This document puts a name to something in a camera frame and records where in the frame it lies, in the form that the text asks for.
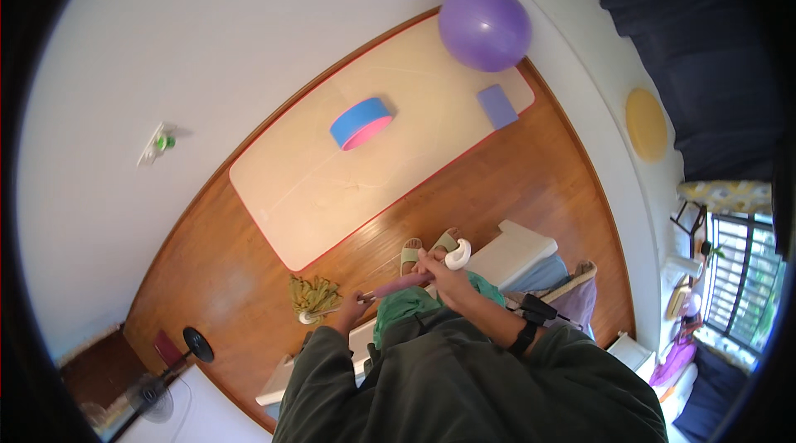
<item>white hook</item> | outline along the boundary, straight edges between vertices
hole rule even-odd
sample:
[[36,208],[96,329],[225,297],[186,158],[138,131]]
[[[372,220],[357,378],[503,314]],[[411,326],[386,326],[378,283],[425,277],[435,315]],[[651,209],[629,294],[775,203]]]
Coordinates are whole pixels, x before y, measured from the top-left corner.
[[473,249],[466,239],[459,239],[456,242],[459,247],[445,255],[445,266],[451,270],[459,270],[467,265]]

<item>foot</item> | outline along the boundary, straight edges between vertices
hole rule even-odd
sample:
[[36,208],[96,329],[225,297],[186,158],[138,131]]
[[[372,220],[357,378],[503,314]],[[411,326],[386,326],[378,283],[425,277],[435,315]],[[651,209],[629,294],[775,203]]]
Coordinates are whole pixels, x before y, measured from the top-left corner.
[[[445,232],[447,232],[449,236],[451,236],[453,239],[456,240],[462,239],[464,237],[462,231],[459,230],[459,228],[450,228]],[[438,247],[434,248],[434,250],[442,250],[443,252],[445,252],[445,254],[447,254],[447,249],[442,245],[439,245]]]
[[[423,242],[420,239],[413,238],[406,241],[406,244],[403,245],[404,248],[409,249],[421,249],[423,247]],[[400,267],[400,274],[406,275],[412,273],[412,268],[415,266],[416,261],[405,261],[403,265]]]

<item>wall socket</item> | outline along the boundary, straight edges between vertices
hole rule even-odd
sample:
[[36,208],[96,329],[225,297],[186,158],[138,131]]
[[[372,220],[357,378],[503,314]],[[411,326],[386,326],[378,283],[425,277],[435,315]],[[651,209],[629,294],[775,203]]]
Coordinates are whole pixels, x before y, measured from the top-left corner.
[[146,143],[146,148],[144,148],[144,152],[141,153],[141,158],[138,159],[138,166],[148,167],[154,164],[154,161],[163,155],[163,150],[158,148],[158,138],[161,136],[170,136],[175,130],[177,130],[177,126],[174,124],[164,121],[160,122],[158,128],[154,130],[152,138]]

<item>hand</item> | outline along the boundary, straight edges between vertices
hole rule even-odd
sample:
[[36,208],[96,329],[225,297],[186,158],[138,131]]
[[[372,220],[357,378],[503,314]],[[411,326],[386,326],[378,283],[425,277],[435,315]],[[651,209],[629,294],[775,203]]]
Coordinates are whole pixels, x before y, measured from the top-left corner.
[[349,293],[343,299],[340,310],[337,311],[337,322],[332,328],[336,329],[343,336],[348,336],[357,320],[361,319],[365,311],[373,305],[373,300],[359,303],[362,300],[362,291]]
[[415,271],[424,274],[429,272],[434,275],[434,287],[445,301],[445,305],[455,312],[459,312],[463,301],[478,292],[470,284],[467,272],[464,269],[451,270],[445,267],[442,261],[446,252],[433,250],[428,253],[425,249],[417,250],[418,261]]

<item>purple yoga block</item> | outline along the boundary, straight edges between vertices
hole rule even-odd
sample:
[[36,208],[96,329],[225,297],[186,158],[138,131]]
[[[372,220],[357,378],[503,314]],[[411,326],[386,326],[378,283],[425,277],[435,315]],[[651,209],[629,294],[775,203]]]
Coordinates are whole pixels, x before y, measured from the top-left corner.
[[495,84],[479,92],[478,102],[486,111],[486,116],[490,118],[495,130],[502,129],[519,119],[500,84]]

